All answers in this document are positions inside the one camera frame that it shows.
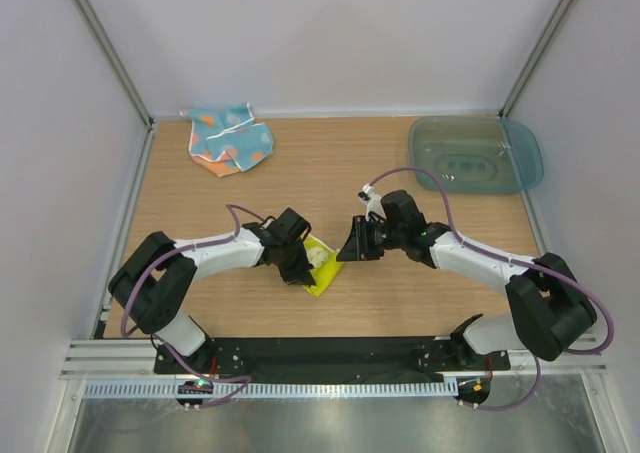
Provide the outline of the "yellow green patterned towel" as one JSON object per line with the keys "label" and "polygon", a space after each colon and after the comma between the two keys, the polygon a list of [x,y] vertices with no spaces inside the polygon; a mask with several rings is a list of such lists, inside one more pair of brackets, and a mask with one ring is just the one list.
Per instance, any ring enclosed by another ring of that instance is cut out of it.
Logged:
{"label": "yellow green patterned towel", "polygon": [[311,275],[314,285],[304,286],[304,289],[313,297],[320,297],[332,284],[342,263],[337,260],[338,250],[334,250],[324,242],[309,234],[303,241],[307,259],[312,265]]}

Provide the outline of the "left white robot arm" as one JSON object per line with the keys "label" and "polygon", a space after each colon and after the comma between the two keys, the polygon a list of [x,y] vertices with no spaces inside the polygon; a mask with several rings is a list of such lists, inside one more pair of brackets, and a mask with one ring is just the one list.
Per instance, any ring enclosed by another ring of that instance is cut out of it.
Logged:
{"label": "left white robot arm", "polygon": [[110,280],[108,290],[123,308],[120,333],[139,330],[159,338],[191,373],[212,359],[204,330],[182,304],[192,284],[239,268],[273,265],[287,284],[313,286],[312,264],[303,244],[311,231],[304,219],[246,223],[227,235],[172,240],[163,232],[147,236]]}

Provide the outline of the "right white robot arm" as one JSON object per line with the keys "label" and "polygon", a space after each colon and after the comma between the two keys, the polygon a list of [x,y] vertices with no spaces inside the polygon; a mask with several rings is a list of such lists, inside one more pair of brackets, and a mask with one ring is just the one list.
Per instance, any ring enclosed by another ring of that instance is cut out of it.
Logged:
{"label": "right white robot arm", "polygon": [[355,216],[337,260],[373,261],[394,249],[432,269],[468,277],[506,298],[508,314],[476,315],[451,333],[457,339],[450,345],[450,355],[461,368],[472,369],[486,355],[510,349],[525,349],[551,362],[569,351],[597,320],[587,296],[555,276],[571,276],[561,258],[547,254],[510,259],[495,248],[476,251],[439,222]]}

